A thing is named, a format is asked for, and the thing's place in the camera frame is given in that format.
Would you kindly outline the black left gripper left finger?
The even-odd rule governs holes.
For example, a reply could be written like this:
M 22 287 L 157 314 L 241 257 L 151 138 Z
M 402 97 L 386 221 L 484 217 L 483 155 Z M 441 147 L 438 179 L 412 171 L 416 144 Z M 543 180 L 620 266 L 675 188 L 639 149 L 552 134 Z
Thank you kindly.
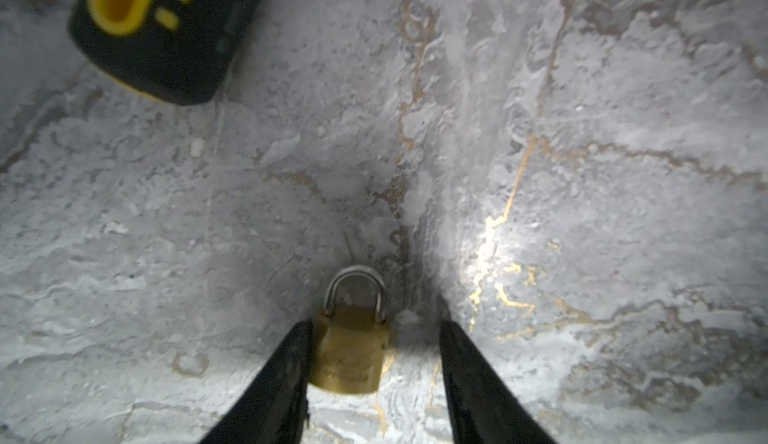
M 244 394 L 203 437 L 204 443 L 299 443 L 309 418 L 306 397 L 313 323 L 295 324 Z

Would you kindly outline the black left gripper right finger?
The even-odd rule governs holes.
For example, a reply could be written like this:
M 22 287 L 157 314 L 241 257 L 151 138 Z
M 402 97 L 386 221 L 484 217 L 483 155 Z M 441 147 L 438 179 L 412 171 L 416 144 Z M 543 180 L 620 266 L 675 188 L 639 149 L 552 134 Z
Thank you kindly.
M 454 442 L 555 443 L 456 322 L 441 322 L 439 343 Z

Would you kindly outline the small brass padlock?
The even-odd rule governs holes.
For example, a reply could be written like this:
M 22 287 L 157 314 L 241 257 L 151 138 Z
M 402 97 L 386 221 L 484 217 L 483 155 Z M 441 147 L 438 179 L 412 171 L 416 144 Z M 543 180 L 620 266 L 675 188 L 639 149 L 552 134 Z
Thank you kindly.
M 338 291 L 347 282 L 368 285 L 373 305 L 339 303 Z M 344 395 L 378 391 L 390 339 L 386 299 L 383 277 L 369 266 L 352 265 L 335 274 L 314 320 L 311 384 Z

